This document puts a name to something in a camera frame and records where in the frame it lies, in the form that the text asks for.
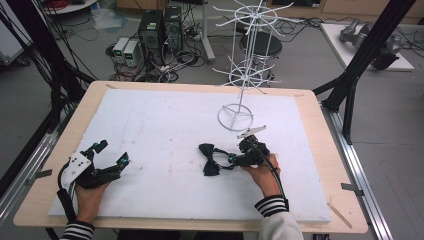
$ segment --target gray floor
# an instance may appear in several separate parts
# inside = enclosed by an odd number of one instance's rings
[[[64,16],[64,23],[81,23],[88,18],[89,13],[82,11]],[[214,19],[210,30],[214,28],[213,23],[224,21],[219,17]],[[138,21],[125,21],[124,28],[117,31],[96,32],[91,26],[92,21],[74,27],[79,36],[72,36],[69,42],[99,79],[108,79],[114,71],[105,49],[119,36],[133,35]],[[415,30],[405,27],[404,31]],[[418,39],[424,39],[424,29],[419,31]],[[231,32],[216,31],[210,35],[218,34]],[[226,82],[224,75],[211,68],[228,68],[227,55],[232,40],[213,37],[210,41],[216,54],[215,63],[179,71],[180,78],[175,84]],[[359,81],[352,140],[394,239],[424,239],[424,59],[411,51],[401,53],[415,67],[414,71],[366,71]],[[272,62],[276,64],[273,69],[276,79],[282,80],[272,84],[278,88],[314,89],[336,78],[344,69],[323,33],[312,28],[285,43],[281,57]],[[319,95],[318,99],[323,100],[327,95]],[[49,88],[33,65],[10,66],[0,72],[0,99],[0,173],[3,175],[48,113]],[[44,229],[14,226],[15,211],[16,207],[0,226],[1,239],[48,239]],[[192,232],[185,235],[185,239],[190,239]],[[115,236],[112,230],[98,230],[95,239],[114,239]],[[312,239],[311,234],[305,234],[305,239]],[[331,239],[375,237],[369,230],[358,235],[332,234]]]

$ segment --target hand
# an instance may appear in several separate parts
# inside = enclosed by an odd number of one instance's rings
[[[277,169],[278,175],[280,175],[281,169],[278,167],[277,158],[274,154],[271,153],[269,155],[269,161],[272,163],[274,168]],[[264,195],[264,197],[281,194],[277,181],[265,161],[257,168],[253,168],[250,166],[241,168],[246,172],[250,173],[253,178],[253,181],[262,190],[262,194]]]
[[[90,224],[93,223],[99,213],[99,206],[107,186],[109,186],[109,183],[93,189],[84,189],[78,185],[75,187],[78,199],[77,220]]]

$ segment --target wooden edge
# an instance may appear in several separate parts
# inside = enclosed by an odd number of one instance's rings
[[[186,91],[186,92],[219,92],[238,94],[235,87],[187,84],[158,84],[97,81],[90,85],[80,106],[69,121],[62,136],[53,149],[43,170],[52,169],[52,175],[37,179],[15,215],[14,223],[18,226],[63,227],[67,223],[64,216],[49,216],[48,211],[56,196],[57,174],[67,162],[68,157],[77,149],[82,136],[97,111],[103,95],[108,89],[138,89],[149,91]],[[297,89],[262,89],[268,94],[295,97],[302,122],[311,143],[319,176],[322,180],[332,222],[328,224],[300,224],[304,232],[340,232],[363,233],[368,226],[362,214],[359,203],[353,192],[347,192],[340,187],[341,182],[349,183],[349,178],[340,160],[340,156],[330,134],[327,123],[320,110],[317,99],[310,90]],[[252,89],[246,94],[262,94]],[[94,225],[100,228],[146,228],[146,229],[178,229],[178,230],[224,230],[224,231],[258,231],[259,221],[217,221],[217,220],[172,220],[143,218],[98,218]]]

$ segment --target black and white striped sleeve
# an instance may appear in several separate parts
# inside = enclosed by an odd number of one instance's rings
[[[93,237],[94,226],[92,224],[72,221],[66,226],[61,240],[90,240]]]
[[[289,211],[289,201],[282,195],[273,195],[266,197],[255,204],[255,208],[264,217],[270,217],[279,212]]]

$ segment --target white surface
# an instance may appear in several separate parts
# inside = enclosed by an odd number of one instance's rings
[[[349,65],[357,51],[357,48],[354,47],[352,43],[340,41],[340,31],[345,29],[348,25],[349,24],[321,24],[321,28],[323,29],[325,36],[331,42],[331,46],[345,67]],[[363,25],[358,25],[356,27],[356,33],[361,30],[362,26]],[[396,54],[396,56],[399,57],[399,59],[385,70],[412,71],[414,69],[414,67],[400,53]],[[372,66],[368,66],[367,69],[372,70],[374,68]]]
[[[55,15],[55,14],[63,14],[63,13],[70,13],[75,12],[81,9],[84,9],[86,7],[89,7],[93,5],[93,3],[97,2],[97,0],[85,0],[84,4],[69,4],[63,9],[59,9],[54,11],[53,9],[49,10],[48,8],[45,9],[46,13],[49,15]]]
[[[212,143],[240,154],[237,135],[217,120],[219,109],[238,94],[111,89],[105,94],[78,151],[106,139],[94,157],[96,168],[114,165],[128,152],[130,164],[106,190],[100,216],[177,219],[261,219],[253,205],[260,189],[240,168],[205,177],[206,157],[198,149]],[[277,153],[290,210],[300,222],[330,221],[327,202],[292,97],[245,95],[255,114],[252,127]],[[228,165],[224,155],[214,159]],[[63,215],[57,199],[49,212]]]

